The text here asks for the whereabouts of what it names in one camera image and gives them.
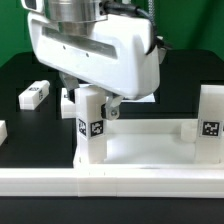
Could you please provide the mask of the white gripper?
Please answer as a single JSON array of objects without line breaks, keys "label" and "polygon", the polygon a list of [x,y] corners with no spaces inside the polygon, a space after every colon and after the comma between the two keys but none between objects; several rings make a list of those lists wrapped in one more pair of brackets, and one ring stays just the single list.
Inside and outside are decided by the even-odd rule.
[{"label": "white gripper", "polygon": [[148,51],[152,25],[146,19],[110,15],[80,37],[61,33],[56,23],[31,12],[28,27],[37,59],[62,71],[69,100],[75,99],[77,78],[115,93],[101,106],[103,119],[120,116],[123,97],[140,99],[159,86],[159,56]]}]

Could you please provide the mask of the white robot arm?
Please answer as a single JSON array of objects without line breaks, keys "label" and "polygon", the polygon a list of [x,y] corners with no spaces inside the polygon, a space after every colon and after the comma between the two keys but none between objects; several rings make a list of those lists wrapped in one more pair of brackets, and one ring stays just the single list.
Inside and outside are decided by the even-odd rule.
[{"label": "white robot arm", "polygon": [[115,0],[21,0],[39,62],[59,71],[68,91],[80,80],[107,92],[104,117],[159,86],[160,39],[149,15]]}]

